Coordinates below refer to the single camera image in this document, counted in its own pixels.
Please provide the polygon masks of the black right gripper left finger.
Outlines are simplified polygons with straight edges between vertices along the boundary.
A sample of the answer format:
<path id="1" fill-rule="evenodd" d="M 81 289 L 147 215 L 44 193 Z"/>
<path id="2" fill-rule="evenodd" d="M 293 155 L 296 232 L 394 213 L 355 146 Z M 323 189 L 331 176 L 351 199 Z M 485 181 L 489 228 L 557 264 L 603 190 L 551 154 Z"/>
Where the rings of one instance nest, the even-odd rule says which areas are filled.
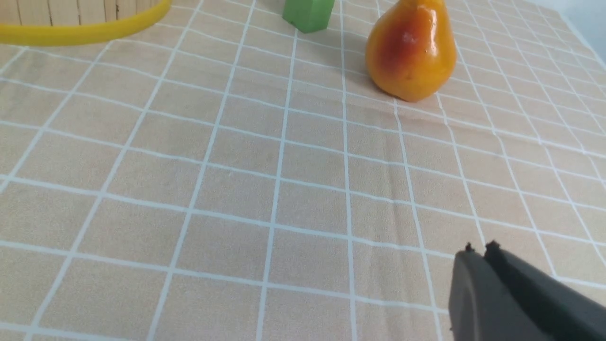
<path id="1" fill-rule="evenodd" d="M 457 252 L 448 311 L 455 341 L 552 341 L 470 243 Z"/>

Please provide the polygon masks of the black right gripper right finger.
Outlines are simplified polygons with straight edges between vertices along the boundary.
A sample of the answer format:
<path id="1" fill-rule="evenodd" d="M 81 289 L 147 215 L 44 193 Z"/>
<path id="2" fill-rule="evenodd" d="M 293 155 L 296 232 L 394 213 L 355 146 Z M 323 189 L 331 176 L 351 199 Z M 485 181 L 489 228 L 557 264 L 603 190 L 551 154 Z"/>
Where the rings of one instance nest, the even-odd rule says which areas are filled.
<path id="1" fill-rule="evenodd" d="M 554 341 L 606 338 L 604 307 L 503 250 L 497 241 L 485 248 L 483 258 L 541 332 Z"/>

